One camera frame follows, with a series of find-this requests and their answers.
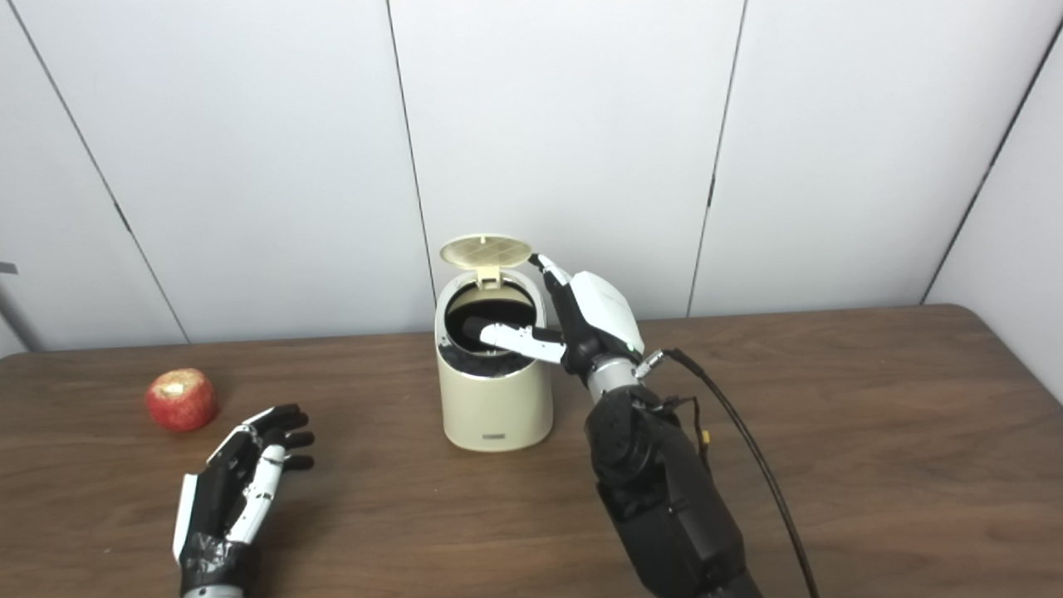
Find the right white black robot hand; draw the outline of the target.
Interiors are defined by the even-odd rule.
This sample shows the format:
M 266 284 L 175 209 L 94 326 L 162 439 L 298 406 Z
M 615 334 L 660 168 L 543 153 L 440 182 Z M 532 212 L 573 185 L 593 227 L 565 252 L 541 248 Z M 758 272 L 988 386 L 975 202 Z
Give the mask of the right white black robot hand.
M 644 341 L 631 307 L 618 288 L 592 272 L 570 276 L 546 255 L 533 253 L 528 262 L 541 272 L 561 329 L 469 317 L 463 332 L 480 343 L 533 360 L 558 364 L 566 372 L 589 377 L 602 360 L 618 359 L 638 365 Z

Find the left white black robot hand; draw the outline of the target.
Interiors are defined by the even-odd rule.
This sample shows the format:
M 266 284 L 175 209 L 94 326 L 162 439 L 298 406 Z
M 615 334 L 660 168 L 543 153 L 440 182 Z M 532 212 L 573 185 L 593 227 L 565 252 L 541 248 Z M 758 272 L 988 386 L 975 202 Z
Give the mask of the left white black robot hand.
M 172 539 L 182 597 L 250 597 L 261 570 L 256 537 L 282 475 L 311 469 L 299 454 L 315 435 L 297 404 L 266 409 L 235 425 L 200 473 L 185 474 Z

